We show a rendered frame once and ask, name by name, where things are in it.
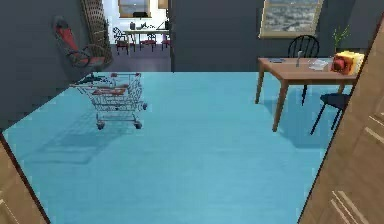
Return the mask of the black spindle back chair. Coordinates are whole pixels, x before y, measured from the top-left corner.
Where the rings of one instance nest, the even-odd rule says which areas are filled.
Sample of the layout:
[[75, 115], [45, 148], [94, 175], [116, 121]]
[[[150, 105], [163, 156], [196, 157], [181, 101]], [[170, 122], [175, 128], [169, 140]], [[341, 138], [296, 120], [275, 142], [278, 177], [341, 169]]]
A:
[[317, 58], [320, 44], [313, 35], [300, 35], [294, 38], [288, 47], [288, 57], [297, 58], [297, 52], [302, 51], [301, 58]]

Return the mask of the red yellow box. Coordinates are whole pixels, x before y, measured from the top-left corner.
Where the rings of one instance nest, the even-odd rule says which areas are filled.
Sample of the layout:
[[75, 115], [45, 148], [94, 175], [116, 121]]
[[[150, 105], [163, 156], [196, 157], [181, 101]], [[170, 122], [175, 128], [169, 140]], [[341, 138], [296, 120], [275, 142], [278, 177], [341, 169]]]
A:
[[364, 58], [364, 54], [351, 51], [336, 53], [331, 63], [331, 70], [342, 75], [357, 75]]

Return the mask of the framed landscape painting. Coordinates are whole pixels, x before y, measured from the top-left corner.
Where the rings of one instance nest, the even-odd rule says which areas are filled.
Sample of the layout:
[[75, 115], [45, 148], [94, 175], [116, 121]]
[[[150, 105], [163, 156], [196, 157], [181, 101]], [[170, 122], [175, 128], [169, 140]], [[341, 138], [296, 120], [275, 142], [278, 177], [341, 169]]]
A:
[[260, 38], [288, 38], [316, 33], [324, 0], [264, 0]]

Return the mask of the brown wooden table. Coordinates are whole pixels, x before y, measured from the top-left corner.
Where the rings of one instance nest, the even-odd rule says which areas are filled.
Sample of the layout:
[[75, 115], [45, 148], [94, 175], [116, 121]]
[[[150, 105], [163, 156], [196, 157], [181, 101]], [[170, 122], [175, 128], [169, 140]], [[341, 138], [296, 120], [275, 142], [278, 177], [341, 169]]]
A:
[[285, 58], [282, 63], [273, 63], [268, 58], [259, 58], [258, 66], [258, 80], [255, 92], [256, 104], [258, 104], [260, 100], [266, 72], [271, 73], [280, 82], [280, 90], [272, 125], [273, 132], [276, 132], [278, 129], [286, 95], [291, 85], [338, 85], [338, 92], [342, 93], [346, 85], [354, 85], [357, 82], [356, 75], [342, 75], [331, 71], [329, 66], [326, 66], [322, 71], [310, 69], [310, 58], [299, 60]]

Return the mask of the green house plant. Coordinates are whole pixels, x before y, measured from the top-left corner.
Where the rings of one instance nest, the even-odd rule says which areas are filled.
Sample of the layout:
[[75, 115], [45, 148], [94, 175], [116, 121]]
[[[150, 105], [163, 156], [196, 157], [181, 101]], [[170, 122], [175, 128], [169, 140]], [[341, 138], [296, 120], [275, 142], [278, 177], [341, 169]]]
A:
[[341, 42], [347, 38], [350, 35], [349, 26], [346, 26], [345, 28], [335, 28], [334, 32], [332, 34], [333, 40], [334, 40], [334, 51], [337, 51], [337, 49], [340, 47]]

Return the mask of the light wooden room door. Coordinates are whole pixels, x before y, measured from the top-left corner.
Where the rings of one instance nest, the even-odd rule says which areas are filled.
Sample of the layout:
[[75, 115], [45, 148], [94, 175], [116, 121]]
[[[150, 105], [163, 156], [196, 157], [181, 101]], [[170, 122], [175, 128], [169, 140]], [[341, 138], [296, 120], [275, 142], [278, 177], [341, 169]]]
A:
[[384, 224], [384, 13], [297, 224]]

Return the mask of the brown lattice room door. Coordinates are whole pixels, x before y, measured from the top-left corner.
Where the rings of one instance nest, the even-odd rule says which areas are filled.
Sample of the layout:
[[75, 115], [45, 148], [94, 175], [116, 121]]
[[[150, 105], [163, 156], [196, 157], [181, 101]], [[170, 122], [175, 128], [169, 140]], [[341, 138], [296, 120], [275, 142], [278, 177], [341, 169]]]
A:
[[108, 21], [104, 15], [102, 0], [80, 0], [82, 12], [88, 28], [90, 52], [103, 57], [107, 65], [112, 61], [112, 51], [108, 34]]

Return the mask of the wooden framed window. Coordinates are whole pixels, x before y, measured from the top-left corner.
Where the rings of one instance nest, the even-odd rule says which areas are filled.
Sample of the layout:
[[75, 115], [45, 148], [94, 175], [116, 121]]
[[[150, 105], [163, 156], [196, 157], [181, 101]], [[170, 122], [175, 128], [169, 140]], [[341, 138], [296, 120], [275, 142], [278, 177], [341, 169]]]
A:
[[150, 18], [150, 0], [118, 0], [121, 18]]

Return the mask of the black stool chair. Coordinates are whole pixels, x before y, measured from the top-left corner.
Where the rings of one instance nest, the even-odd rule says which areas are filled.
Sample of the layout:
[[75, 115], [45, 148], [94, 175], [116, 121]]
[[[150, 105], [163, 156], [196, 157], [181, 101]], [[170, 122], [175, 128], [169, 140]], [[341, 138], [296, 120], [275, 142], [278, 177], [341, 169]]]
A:
[[320, 100], [323, 102], [323, 105], [316, 117], [316, 120], [312, 126], [310, 134], [315, 132], [315, 129], [320, 121], [320, 118], [325, 110], [326, 106], [331, 106], [337, 109], [336, 115], [333, 119], [331, 129], [334, 129], [336, 126], [336, 122], [338, 121], [342, 112], [347, 108], [347, 105], [350, 100], [350, 96], [344, 93], [328, 93], [320, 96]]

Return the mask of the white paper sheet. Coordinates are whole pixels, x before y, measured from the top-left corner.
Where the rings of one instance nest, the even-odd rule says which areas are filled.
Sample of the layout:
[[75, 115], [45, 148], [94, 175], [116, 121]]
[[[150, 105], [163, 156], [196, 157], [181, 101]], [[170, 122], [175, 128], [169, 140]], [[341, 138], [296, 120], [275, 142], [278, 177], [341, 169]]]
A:
[[316, 59], [314, 61], [311, 61], [309, 63], [309, 68], [314, 70], [314, 71], [323, 71], [326, 69], [329, 65], [328, 60], [323, 60], [323, 59]]

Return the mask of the light wooden dining table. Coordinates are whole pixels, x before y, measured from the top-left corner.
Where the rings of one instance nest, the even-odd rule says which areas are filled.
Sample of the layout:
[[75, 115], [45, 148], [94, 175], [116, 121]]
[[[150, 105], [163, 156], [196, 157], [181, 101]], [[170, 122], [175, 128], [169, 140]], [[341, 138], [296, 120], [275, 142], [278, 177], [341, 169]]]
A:
[[127, 37], [131, 37], [132, 43], [135, 46], [138, 46], [139, 49], [142, 49], [142, 47], [140, 47], [140, 41], [145, 40], [147, 38], [148, 33], [154, 33], [156, 35], [156, 38], [157, 38], [157, 45], [161, 46], [161, 41], [163, 40], [163, 35], [169, 34], [169, 31], [165, 30], [165, 29], [139, 29], [139, 30], [126, 30], [126, 31], [124, 31], [124, 34]]

